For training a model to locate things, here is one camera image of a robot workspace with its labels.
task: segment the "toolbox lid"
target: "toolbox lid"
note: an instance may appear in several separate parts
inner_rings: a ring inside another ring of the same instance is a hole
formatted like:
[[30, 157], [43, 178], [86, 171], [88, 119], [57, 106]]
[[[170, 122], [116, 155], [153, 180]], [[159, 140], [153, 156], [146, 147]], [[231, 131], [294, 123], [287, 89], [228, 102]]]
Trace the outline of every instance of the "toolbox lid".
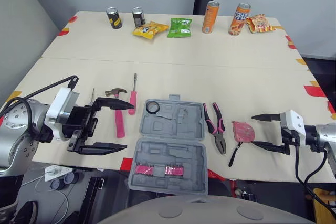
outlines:
[[179, 94], [170, 94], [168, 100], [148, 99], [140, 133], [155, 138], [201, 141], [205, 134], [203, 106], [197, 102], [182, 102]]

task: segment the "hammer head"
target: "hammer head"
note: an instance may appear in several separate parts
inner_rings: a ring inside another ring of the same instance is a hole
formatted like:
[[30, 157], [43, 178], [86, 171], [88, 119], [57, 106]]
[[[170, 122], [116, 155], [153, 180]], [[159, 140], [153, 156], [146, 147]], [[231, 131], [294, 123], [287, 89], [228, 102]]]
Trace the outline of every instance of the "hammer head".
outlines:
[[119, 95], [120, 92], [127, 93], [125, 89], [116, 88], [116, 89], [112, 89], [111, 91], [105, 91], [105, 95], [106, 96], [110, 96], [112, 94]]

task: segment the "chip bag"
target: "chip bag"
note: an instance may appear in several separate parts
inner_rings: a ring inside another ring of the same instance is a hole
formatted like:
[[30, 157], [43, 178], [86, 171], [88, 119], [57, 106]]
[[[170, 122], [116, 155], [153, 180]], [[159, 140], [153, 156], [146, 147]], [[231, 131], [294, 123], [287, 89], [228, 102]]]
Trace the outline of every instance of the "chip bag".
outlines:
[[168, 38], [182, 38], [182, 37], [190, 37], [190, 23], [191, 18], [171, 18], [171, 27], [168, 33]]
[[168, 25], [159, 24], [154, 21], [150, 21], [140, 27], [137, 27], [133, 34], [137, 36], [142, 36], [146, 39], [153, 39], [155, 34], [160, 33], [168, 29]]
[[251, 33], [263, 33], [265, 31], [275, 30], [275, 28], [273, 28], [265, 18], [265, 14], [248, 17], [246, 19], [246, 23], [250, 28]]

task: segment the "table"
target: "table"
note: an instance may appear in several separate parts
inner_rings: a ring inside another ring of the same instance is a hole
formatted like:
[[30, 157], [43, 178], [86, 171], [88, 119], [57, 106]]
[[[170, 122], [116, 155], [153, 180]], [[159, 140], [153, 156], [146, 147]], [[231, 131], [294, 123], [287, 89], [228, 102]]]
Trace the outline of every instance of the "table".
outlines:
[[[34, 161], [119, 169], [124, 157], [133, 157], [136, 141], [141, 137], [139, 125], [145, 100], [167, 99], [170, 93], [174, 93], [180, 94], [182, 101], [208, 105], [217, 102], [220, 106], [226, 127], [227, 154], [218, 152], [212, 136], [206, 132], [202, 143], [206, 146], [209, 169], [226, 178], [296, 181], [292, 147], [291, 155], [287, 156], [244, 144], [234, 165], [228, 167], [237, 144], [231, 121], [249, 123], [255, 129], [258, 141], [277, 145], [281, 144], [279, 122], [258, 122], [250, 119], [251, 116], [293, 109], [303, 116], [307, 125], [332, 122], [327, 99], [306, 93], [303, 85], [310, 85], [315, 78], [307, 71], [306, 65], [297, 63], [296, 59], [301, 57], [296, 50], [287, 47], [284, 30], [255, 35], [244, 29], [240, 36], [232, 37], [226, 35], [231, 18], [218, 17], [215, 31], [206, 35], [201, 32], [202, 16], [192, 16], [191, 38], [167, 39], [165, 32], [158, 34], [153, 41], [147, 41], [131, 35], [133, 21], [130, 14], [121, 14], [123, 28], [120, 31], [112, 30], [104, 15], [78, 12], [78, 19], [67, 25], [70, 32], [55, 39], [16, 90], [22, 91], [22, 95], [29, 94], [76, 74], [79, 82], [75, 91], [80, 93], [77, 103], [83, 106], [89, 103], [92, 88], [95, 88], [95, 95], [101, 97], [105, 90], [112, 88], [130, 91], [136, 72], [138, 107], [136, 115], [124, 112], [126, 137], [115, 137], [114, 113], [103, 109], [97, 113], [99, 123], [93, 138], [87, 140], [87, 144], [113, 142], [126, 144], [128, 148], [105, 156], [86, 156], [67, 152], [67, 142], [52, 141], [39, 145]], [[165, 23], [170, 17], [173, 15], [146, 15], [147, 20]], [[276, 19], [269, 20], [279, 25]], [[216, 44], [207, 46], [205, 51], [204, 45], [209, 41]], [[53, 88], [37, 95], [36, 99], [50, 104], [57, 91]], [[129, 95], [122, 93], [120, 98], [128, 101]], [[212, 110], [209, 110], [209, 116], [215, 119]], [[321, 161], [322, 154], [313, 153], [308, 147], [301, 148], [300, 176], [306, 176]], [[330, 167], [326, 165], [311, 181], [334, 182]]]

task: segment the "white power strip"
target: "white power strip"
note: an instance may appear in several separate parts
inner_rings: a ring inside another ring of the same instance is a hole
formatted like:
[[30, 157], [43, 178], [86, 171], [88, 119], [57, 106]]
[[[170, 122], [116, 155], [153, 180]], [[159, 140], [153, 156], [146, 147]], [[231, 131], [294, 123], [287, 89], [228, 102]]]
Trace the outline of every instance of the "white power strip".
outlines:
[[50, 181], [54, 178], [61, 177], [67, 173], [72, 172], [74, 169], [60, 165], [50, 165], [45, 169], [44, 181]]

